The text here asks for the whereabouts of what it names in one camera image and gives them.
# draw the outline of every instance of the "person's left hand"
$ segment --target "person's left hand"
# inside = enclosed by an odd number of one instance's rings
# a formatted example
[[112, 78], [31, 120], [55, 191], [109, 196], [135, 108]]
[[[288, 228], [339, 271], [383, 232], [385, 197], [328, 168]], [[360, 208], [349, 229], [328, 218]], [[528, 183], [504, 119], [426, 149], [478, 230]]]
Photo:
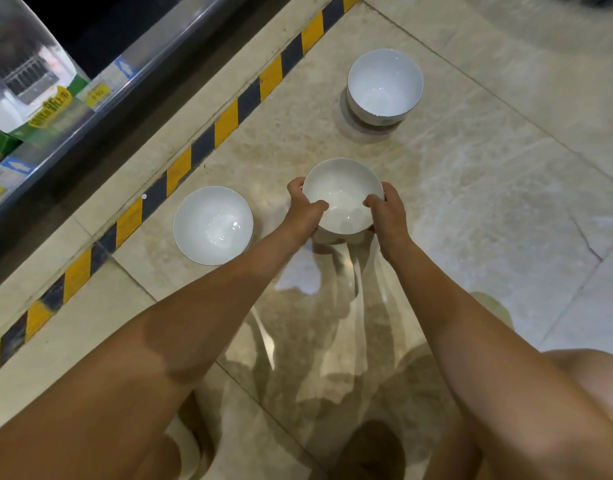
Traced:
[[297, 177], [286, 186], [291, 195], [291, 206], [284, 221], [280, 224], [280, 228], [295, 240], [298, 249], [313, 235], [324, 211], [329, 208], [329, 204], [323, 200], [310, 203], [302, 192], [303, 184], [304, 177]]

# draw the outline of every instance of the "person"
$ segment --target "person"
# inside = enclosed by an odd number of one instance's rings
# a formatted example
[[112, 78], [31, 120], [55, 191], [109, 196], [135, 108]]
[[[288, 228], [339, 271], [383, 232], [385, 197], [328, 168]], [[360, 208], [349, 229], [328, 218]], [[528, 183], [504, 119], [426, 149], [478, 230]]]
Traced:
[[[178, 478], [182, 460], [158, 466], [176, 412], [328, 207], [303, 181], [289, 183], [275, 231], [131, 319], [1, 427], [0, 480]], [[535, 350], [415, 245], [392, 185], [384, 195], [365, 202], [382, 254], [459, 409], [425, 478], [470, 479], [484, 461], [497, 479], [613, 479], [613, 356]], [[403, 457], [387, 427], [366, 423], [331, 476], [401, 479]]]

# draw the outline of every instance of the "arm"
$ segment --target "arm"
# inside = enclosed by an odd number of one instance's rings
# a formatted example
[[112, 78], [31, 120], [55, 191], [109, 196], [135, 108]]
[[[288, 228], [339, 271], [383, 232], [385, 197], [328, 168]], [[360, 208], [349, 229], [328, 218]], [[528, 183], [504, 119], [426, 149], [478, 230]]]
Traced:
[[0, 480], [125, 480], [328, 208], [288, 185], [282, 225], [147, 308], [0, 428]]
[[465, 423], [499, 478], [613, 478], [613, 423], [584, 390], [453, 282], [411, 240], [390, 184], [371, 207]]

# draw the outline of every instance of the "price label strip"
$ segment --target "price label strip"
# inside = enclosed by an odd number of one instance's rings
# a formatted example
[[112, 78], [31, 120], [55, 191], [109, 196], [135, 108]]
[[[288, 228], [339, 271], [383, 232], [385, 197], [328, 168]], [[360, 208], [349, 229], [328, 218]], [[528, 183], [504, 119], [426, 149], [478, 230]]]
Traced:
[[108, 99], [126, 86], [137, 72], [122, 57], [118, 57], [91, 81], [79, 94], [78, 99], [95, 112], [99, 111]]
[[20, 185], [35, 169], [35, 165], [15, 157], [6, 157], [2, 160], [0, 163], [0, 201], [8, 192]]

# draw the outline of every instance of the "white bowl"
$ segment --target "white bowl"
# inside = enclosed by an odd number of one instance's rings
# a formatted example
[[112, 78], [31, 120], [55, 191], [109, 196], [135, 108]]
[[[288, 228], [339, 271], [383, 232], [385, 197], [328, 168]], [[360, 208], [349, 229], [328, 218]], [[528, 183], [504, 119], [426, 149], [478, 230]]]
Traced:
[[351, 110], [373, 126], [389, 126], [406, 117], [422, 97], [424, 77], [406, 54], [379, 48], [361, 55], [350, 68], [347, 94]]
[[384, 198], [380, 179], [369, 167], [349, 158], [333, 158], [315, 165], [302, 191], [310, 202], [329, 203], [320, 227], [343, 235], [362, 232], [373, 224], [371, 211], [363, 204], [367, 195]]
[[230, 261], [253, 236], [253, 213], [238, 192], [204, 187], [184, 199], [173, 219], [173, 237], [184, 256], [206, 266]]

